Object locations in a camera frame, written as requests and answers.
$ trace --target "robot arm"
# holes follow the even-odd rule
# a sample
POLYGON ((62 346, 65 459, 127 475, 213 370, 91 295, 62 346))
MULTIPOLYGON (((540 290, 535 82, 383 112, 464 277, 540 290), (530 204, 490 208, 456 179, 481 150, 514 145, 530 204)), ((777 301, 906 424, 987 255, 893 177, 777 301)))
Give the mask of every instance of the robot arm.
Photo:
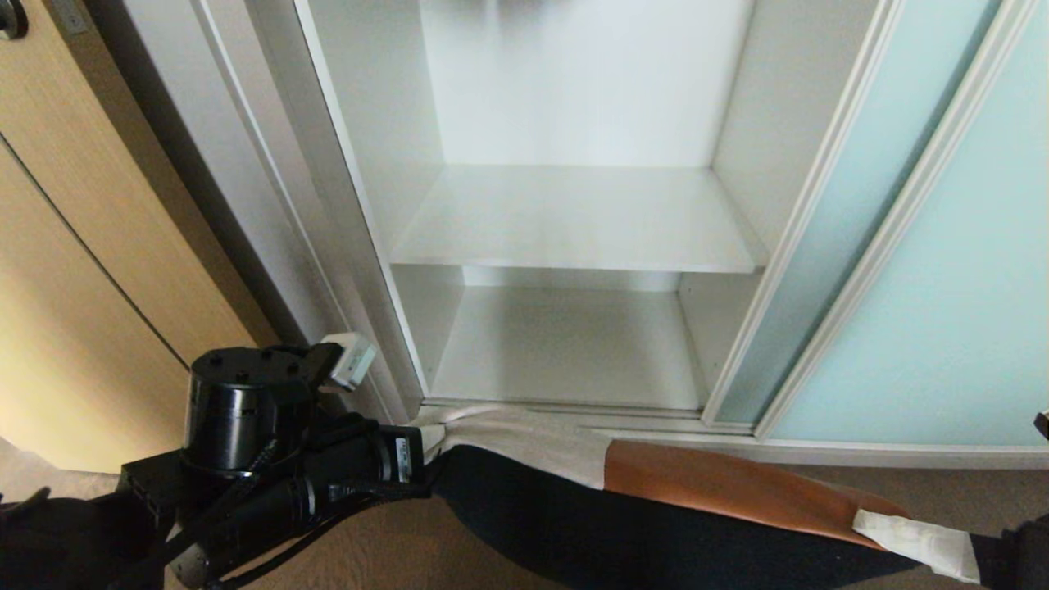
POLYGON ((197 359, 181 449, 124 465, 111 494, 42 490, 2 512, 4 586, 162 588, 170 563, 188 588, 236 588, 349 515, 428 497, 416 428, 321 409, 322 385, 352 387, 370 362, 354 335, 325 340, 197 359), (271 563, 219 582, 295 538, 271 563))

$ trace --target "wooden panel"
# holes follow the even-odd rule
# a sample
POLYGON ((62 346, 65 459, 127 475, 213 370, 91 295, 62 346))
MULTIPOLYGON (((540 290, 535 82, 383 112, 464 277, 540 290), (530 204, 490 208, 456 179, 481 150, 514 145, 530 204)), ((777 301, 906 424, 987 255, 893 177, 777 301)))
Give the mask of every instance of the wooden panel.
POLYGON ((879 0, 759 0, 713 168, 769 251, 784 229, 879 0))
POLYGON ((19 157, 185 362, 273 342, 87 12, 74 4, 87 29, 70 35, 24 4, 28 36, 0 45, 0 131, 19 157))
POLYGON ((709 166, 752 3, 420 2, 445 157, 709 166))
POLYGON ((750 273, 718 177, 688 168, 448 166, 402 264, 750 273))
POLYGON ((691 356, 672 293, 471 287, 431 394, 698 409, 691 356))
POLYGON ((0 142, 0 436, 116 472, 180 444, 188 372, 0 142))

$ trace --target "door handle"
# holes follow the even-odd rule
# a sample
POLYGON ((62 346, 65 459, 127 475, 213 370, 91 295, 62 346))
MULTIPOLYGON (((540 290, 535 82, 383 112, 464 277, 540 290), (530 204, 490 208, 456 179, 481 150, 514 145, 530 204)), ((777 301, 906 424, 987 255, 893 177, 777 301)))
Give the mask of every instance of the door handle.
POLYGON ((8 41, 25 37, 29 22, 20 0, 0 0, 0 39, 8 41))

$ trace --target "cable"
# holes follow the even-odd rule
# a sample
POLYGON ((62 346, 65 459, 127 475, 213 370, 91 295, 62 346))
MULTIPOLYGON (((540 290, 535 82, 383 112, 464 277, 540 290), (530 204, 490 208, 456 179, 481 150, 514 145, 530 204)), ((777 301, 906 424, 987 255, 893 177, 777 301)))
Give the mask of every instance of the cable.
POLYGON ((273 459, 277 450, 277 440, 271 439, 262 450, 255 456, 255 459, 248 466, 249 476, 240 478, 230 485, 211 506, 208 507, 186 528, 179 531, 170 541, 164 544, 158 551, 150 554, 145 560, 131 567, 124 575, 109 585, 111 590, 122 588, 135 588, 136 582, 145 580, 150 571, 163 568, 172 560, 181 555, 200 536, 214 525, 215 521, 221 519, 243 497, 248 496, 258 484, 260 471, 264 469, 273 459))
POLYGON ((392 501, 386 499, 373 499, 364 501, 362 504, 356 507, 357 509, 344 512, 342 514, 337 514, 335 517, 331 517, 327 521, 324 521, 324 524, 318 526, 317 528, 312 530, 308 534, 297 541, 294 545, 292 545, 284 551, 281 551, 279 554, 274 555, 273 559, 269 560, 264 564, 252 568, 248 572, 242 573, 236 577, 231 577, 224 582, 218 580, 213 581, 210 584, 208 584, 205 588, 206 590, 237 590, 238 588, 247 586, 255 582, 256 580, 262 577, 263 575, 272 572, 273 570, 279 568, 285 563, 287 563, 288 560, 301 553, 302 550, 305 549, 306 547, 313 545, 314 542, 316 542, 318 539, 326 534, 329 530, 335 528, 339 523, 345 521, 346 519, 355 514, 359 514, 364 510, 367 510, 368 508, 374 508, 376 506, 388 504, 389 502, 392 501))

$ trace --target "sticker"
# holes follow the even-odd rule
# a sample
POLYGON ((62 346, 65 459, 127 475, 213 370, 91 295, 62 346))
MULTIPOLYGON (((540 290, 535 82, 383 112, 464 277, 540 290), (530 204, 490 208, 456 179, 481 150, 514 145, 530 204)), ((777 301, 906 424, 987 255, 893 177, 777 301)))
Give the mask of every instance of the sticker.
POLYGON ((58 13, 66 33, 69 35, 87 33, 87 20, 74 0, 51 0, 51 4, 55 5, 55 12, 58 13))
POLYGON ((411 449, 408 439, 397 439, 398 479, 406 484, 411 480, 411 449))

